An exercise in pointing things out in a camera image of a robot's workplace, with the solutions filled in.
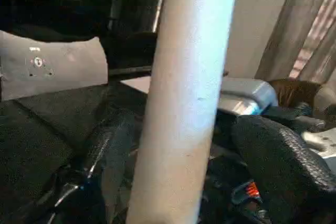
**black seat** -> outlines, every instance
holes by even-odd
[[[273,223],[334,223],[336,177],[298,134],[261,116],[242,116],[233,140]]]
[[[102,127],[97,125],[106,120],[103,129],[111,134],[113,148],[97,174],[104,190],[101,195],[108,196],[105,215],[113,218],[113,202],[134,139],[134,117],[107,101],[108,88],[62,91],[0,104],[1,223],[20,223],[34,209],[52,175],[74,157],[86,156],[92,141],[102,140],[92,135],[99,135]]]
[[[0,0],[0,29],[40,41],[77,41],[107,31],[111,0]],[[25,31],[21,25],[31,25]],[[54,33],[39,29],[53,30]]]

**black cushion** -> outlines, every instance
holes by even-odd
[[[14,102],[0,103],[0,222],[39,197],[72,149]]]
[[[261,116],[242,116],[233,136],[273,223],[322,223],[314,221],[335,213],[336,177],[298,134]]]

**black fabric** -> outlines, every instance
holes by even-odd
[[[324,114],[326,115],[326,119],[330,123],[336,123],[336,104],[332,104],[329,107],[326,108],[324,111]]]
[[[0,103],[0,222],[36,199],[72,149],[14,102]]]
[[[106,36],[100,42],[107,55],[109,68],[151,66],[156,49],[156,33],[136,33],[127,38]]]
[[[231,136],[232,125],[236,118],[235,115],[227,114],[220,110],[217,111],[213,143],[229,150],[236,150]]]
[[[336,178],[299,135],[260,116],[239,117],[233,135],[273,223],[335,214]]]
[[[269,107],[263,117],[289,127],[296,133],[301,134],[304,131],[321,132],[325,130],[325,121],[306,116],[305,109],[292,109],[283,107]]]
[[[48,25],[48,24],[25,24],[29,22],[29,20],[24,21],[23,24],[15,24],[8,29],[4,29],[8,33],[14,34],[16,36],[29,38],[33,40],[38,40],[41,42],[74,42],[74,41],[86,41],[95,37],[94,33],[89,33],[89,31],[84,32],[78,30],[77,33],[65,30],[63,26],[68,25],[60,25],[58,28],[53,27],[56,24]]]
[[[86,139],[84,154],[61,167],[34,208],[12,221],[32,224],[55,212],[64,224],[111,223],[133,129],[132,113],[109,107],[106,118]]]
[[[313,109],[309,104],[305,102],[300,102],[298,106],[295,107],[297,110],[301,111],[302,115],[313,116]]]
[[[137,115],[137,141],[145,100],[140,91],[112,82],[0,103],[0,223],[20,207],[24,211],[40,196],[51,174],[82,153],[86,137],[111,113],[111,105]],[[112,162],[117,162],[125,145],[114,146],[119,149],[112,150],[116,155]]]

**metal rod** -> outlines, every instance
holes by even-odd
[[[234,0],[165,0],[128,224],[195,224]]]

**white wall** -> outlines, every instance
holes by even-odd
[[[285,0],[236,0],[225,70],[253,78]]]

